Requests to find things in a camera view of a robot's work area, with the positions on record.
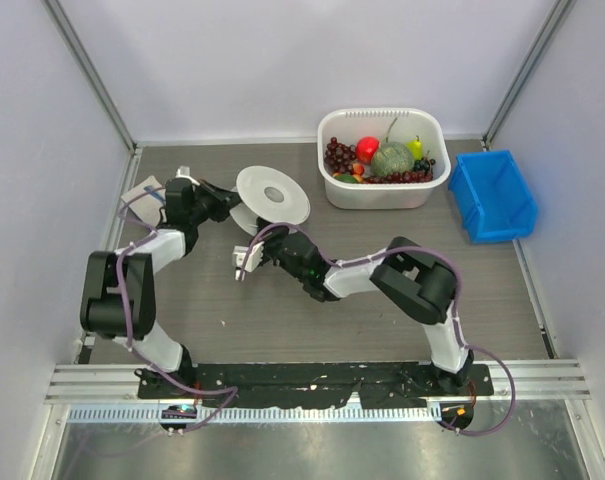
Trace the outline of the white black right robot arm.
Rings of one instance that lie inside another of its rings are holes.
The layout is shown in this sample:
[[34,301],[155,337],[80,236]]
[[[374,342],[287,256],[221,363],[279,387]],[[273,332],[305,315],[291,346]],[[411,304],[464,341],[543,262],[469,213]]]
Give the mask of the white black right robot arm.
[[379,292],[419,323],[431,349],[433,380],[447,395],[470,382],[473,351],[463,340],[457,310],[458,279],[444,260],[396,237],[387,248],[355,260],[327,260],[301,233],[282,229],[258,239],[260,263],[272,262],[318,302]]

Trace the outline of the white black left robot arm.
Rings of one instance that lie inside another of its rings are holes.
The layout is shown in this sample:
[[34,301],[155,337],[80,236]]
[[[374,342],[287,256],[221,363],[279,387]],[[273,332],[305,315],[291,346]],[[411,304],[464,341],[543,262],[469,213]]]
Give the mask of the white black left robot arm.
[[157,320],[155,274],[190,254],[199,226],[223,222],[241,204],[238,193],[189,175],[163,187],[145,187],[124,202],[125,217],[135,203],[148,197],[157,206],[157,222],[136,220],[149,229],[142,239],[115,251],[89,255],[79,313],[87,333],[111,340],[135,354],[160,377],[172,398],[187,397],[196,383],[188,349],[170,338]]

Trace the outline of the white perforated cable spool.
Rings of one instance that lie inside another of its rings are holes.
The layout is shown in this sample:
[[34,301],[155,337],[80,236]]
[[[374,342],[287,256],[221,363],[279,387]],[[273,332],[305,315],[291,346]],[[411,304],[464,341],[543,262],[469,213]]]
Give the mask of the white perforated cable spool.
[[309,198],[291,177],[267,166],[241,170],[233,189],[241,203],[230,210],[231,218],[246,233],[255,236],[258,220],[269,223],[303,224],[311,213]]

